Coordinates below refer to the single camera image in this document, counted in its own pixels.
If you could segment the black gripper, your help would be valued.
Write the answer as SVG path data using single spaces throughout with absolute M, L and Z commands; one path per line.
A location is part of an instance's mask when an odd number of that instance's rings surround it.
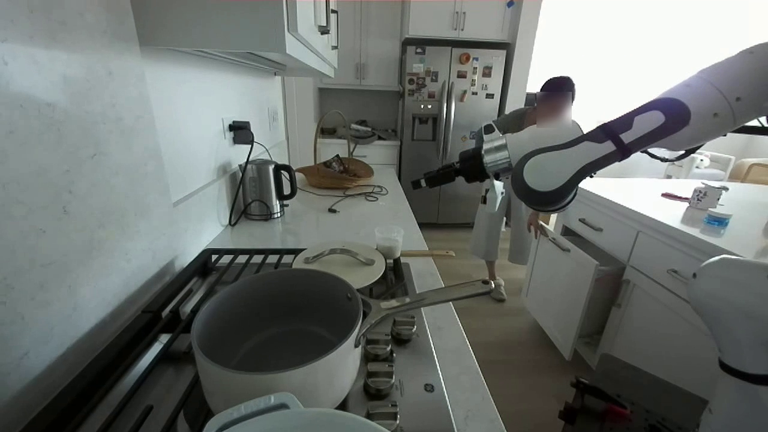
M 463 178 L 466 182 L 482 182 L 489 178 L 477 148 L 461 151 L 457 161 L 443 164 L 410 182 L 413 189 L 441 188 Z

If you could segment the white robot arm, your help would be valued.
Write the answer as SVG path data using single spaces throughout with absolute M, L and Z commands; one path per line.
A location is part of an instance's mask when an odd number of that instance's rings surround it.
M 608 165 L 651 148 L 694 154 L 766 112 L 768 43 L 757 43 L 590 133 L 569 121 L 521 133 L 506 117 L 484 122 L 472 148 L 422 172 L 413 188 L 506 178 L 529 208 L 555 213 Z M 716 394 L 699 432 L 768 432 L 768 265 L 734 254 L 705 259 L 689 299 L 718 349 Z

